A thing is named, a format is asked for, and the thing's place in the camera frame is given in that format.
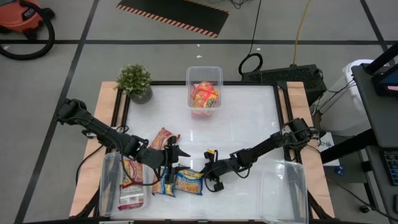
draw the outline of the green leaves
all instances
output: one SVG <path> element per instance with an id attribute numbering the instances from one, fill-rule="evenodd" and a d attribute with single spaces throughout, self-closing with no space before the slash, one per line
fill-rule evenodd
<path id="1" fill-rule="evenodd" d="M 118 89 L 128 94 L 142 95 L 148 89 L 152 79 L 143 65 L 136 64 L 123 66 L 116 81 Z"/>

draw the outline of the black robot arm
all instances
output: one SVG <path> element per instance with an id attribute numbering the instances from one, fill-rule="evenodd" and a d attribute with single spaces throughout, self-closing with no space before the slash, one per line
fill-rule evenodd
<path id="1" fill-rule="evenodd" d="M 84 102 L 79 100 L 65 99 L 57 112 L 57 119 L 61 124 L 78 124 L 85 127 L 89 132 L 96 134 L 98 141 L 104 146 L 115 147 L 125 156 L 131 156 L 137 162 L 152 169 L 170 166 L 172 163 L 178 162 L 179 156 L 189 156 L 181 151 L 178 146 L 168 147 L 167 150 L 163 151 L 147 148 L 147 139 L 117 132 L 94 118 L 86 110 Z"/>
<path id="2" fill-rule="evenodd" d="M 281 131 L 272 134 L 270 138 L 257 146 L 231 153 L 229 159 L 218 160 L 218 151 L 215 151 L 215 153 L 205 152 L 205 158 L 210 161 L 205 164 L 205 168 L 201 172 L 205 174 L 205 181 L 210 179 L 216 182 L 214 190 L 209 190 L 217 192 L 224 189 L 220 182 L 221 175 L 228 172 L 239 173 L 248 170 L 260 156 L 280 147 L 302 149 L 311 139 L 318 138 L 318 134 L 318 130 L 309 128 L 304 119 L 296 118 L 286 123 Z"/>

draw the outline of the yellow cable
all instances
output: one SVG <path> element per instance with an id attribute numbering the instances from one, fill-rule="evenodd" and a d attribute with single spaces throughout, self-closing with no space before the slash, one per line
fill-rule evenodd
<path id="1" fill-rule="evenodd" d="M 294 56 L 293 56 L 293 64 L 294 65 L 296 63 L 297 42 L 299 41 L 299 35 L 300 35 L 301 27 L 303 26 L 305 15 L 307 15 L 307 9 L 308 9 L 308 6 L 310 5 L 310 2 L 311 2 L 311 0 L 307 0 L 307 5 L 305 6 L 304 14 L 303 14 L 303 17 L 301 18 L 300 26 L 298 27 L 298 31 L 297 31 L 297 35 L 296 35 L 296 41 L 294 43 Z"/>

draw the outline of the black and yellow striped mat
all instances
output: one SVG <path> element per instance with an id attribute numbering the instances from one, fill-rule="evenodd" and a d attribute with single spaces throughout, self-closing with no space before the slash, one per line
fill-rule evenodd
<path id="1" fill-rule="evenodd" d="M 213 38 L 228 18 L 227 11 L 187 0 L 122 0 L 117 8 Z"/>

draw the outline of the wooden table frame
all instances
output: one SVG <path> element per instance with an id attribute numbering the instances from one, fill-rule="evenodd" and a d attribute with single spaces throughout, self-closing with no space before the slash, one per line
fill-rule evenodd
<path id="1" fill-rule="evenodd" d="M 113 110 L 117 94 L 117 91 L 114 89 L 115 86 L 115 82 L 102 83 L 94 113 L 94 117 L 98 118 L 107 125 L 111 125 L 113 117 Z M 308 126 L 313 126 L 303 83 L 288 82 L 286 92 L 289 93 L 289 109 L 291 109 L 292 116 L 294 118 L 303 118 Z M 284 92 L 282 90 L 279 90 L 279 96 L 282 117 L 284 121 L 287 121 L 289 117 L 289 110 L 286 108 L 286 96 L 284 96 Z M 123 95 L 121 97 L 120 105 L 124 105 L 125 101 L 126 96 Z M 121 121 L 123 120 L 123 114 L 126 114 L 123 113 L 123 109 L 123 107 L 119 108 L 118 112 L 115 113 L 115 116 L 117 116 L 116 126 L 121 124 Z M 314 148 L 318 147 L 315 140 L 310 141 L 309 145 L 313 146 Z M 89 139 L 86 145 L 84 157 L 91 154 L 99 146 L 100 144 L 96 139 Z M 102 149 L 82 165 L 75 196 L 73 198 L 73 203 L 70 210 L 70 216 L 79 213 L 97 191 L 98 183 L 100 182 L 101 177 L 104 154 L 105 149 Z M 324 209 L 324 211 L 326 211 L 331 217 L 334 217 L 330 194 L 326 184 L 325 173 L 323 171 L 323 165 L 319 153 L 315 152 L 309 147 L 305 147 L 301 150 L 301 157 L 307 176 L 308 190 L 311 192 L 318 204 Z"/>

